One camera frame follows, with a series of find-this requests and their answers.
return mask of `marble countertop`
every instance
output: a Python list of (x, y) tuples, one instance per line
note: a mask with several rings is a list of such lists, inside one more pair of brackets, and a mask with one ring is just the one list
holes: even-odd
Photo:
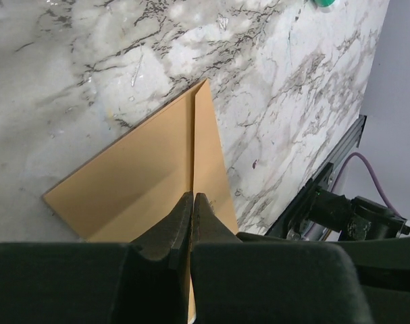
[(0, 0), (0, 240), (74, 240), (41, 194), (209, 78), (242, 230), (359, 114), (389, 0)]

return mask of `brown envelope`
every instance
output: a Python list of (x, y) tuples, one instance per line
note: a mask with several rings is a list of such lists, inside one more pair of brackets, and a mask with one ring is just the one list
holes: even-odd
[(190, 190), (205, 193), (216, 216), (238, 232), (208, 80), (114, 143), (44, 199), (89, 242), (130, 242)]

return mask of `gray wall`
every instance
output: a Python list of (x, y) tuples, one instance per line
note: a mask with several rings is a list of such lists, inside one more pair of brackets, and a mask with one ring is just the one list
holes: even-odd
[[(410, 219), (410, 0), (391, 0), (361, 113), (368, 115), (359, 147), (390, 201)], [(355, 157), (342, 188), (348, 198), (382, 202)]]

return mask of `wall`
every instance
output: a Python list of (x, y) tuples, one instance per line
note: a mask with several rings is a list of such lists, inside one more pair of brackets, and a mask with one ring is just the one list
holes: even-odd
[[(410, 219), (410, 0), (392, 0), (361, 113), (368, 115), (359, 147), (399, 213)], [(366, 168), (354, 158), (343, 192), (381, 202)]]

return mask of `envelope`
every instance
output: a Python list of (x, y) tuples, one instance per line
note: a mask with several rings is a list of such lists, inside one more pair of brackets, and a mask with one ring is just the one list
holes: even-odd
[[(43, 198), (89, 242), (131, 242), (188, 191), (207, 195), (233, 233), (236, 215), (209, 81), (202, 81)], [(190, 289), (190, 318), (194, 314)]]

